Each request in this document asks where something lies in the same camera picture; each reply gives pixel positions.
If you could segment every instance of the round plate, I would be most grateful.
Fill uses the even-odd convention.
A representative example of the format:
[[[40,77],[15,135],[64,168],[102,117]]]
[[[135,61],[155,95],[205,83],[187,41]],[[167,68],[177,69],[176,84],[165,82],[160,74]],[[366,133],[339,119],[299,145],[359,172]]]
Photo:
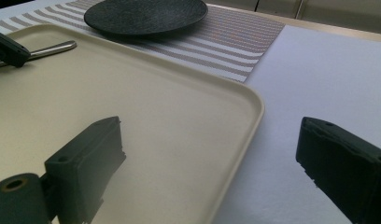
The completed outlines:
[[[152,35],[194,24],[207,11],[201,0],[105,0],[89,8],[84,20],[112,35]]]

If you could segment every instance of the metal handle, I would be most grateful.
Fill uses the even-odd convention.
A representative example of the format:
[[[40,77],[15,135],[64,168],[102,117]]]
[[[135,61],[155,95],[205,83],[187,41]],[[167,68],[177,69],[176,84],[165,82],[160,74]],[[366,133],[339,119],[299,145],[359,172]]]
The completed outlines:
[[[61,53],[70,49],[74,49],[76,47],[77,47],[77,42],[75,42],[74,40],[70,40],[70,41],[66,41],[61,44],[47,47],[44,49],[38,49],[31,52],[31,56],[28,58],[27,62],[35,60],[35,59],[47,57],[52,54]],[[0,67],[6,66],[6,65],[7,63],[0,61]]]

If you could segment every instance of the beige tray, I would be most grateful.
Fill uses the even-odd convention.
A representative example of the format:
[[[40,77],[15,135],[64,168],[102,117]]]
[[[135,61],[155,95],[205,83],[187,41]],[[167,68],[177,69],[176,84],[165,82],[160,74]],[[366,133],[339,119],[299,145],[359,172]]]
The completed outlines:
[[[263,114],[246,86],[54,25],[10,35],[29,50],[78,47],[0,68],[0,180],[118,115],[128,158],[93,223],[210,223]]]

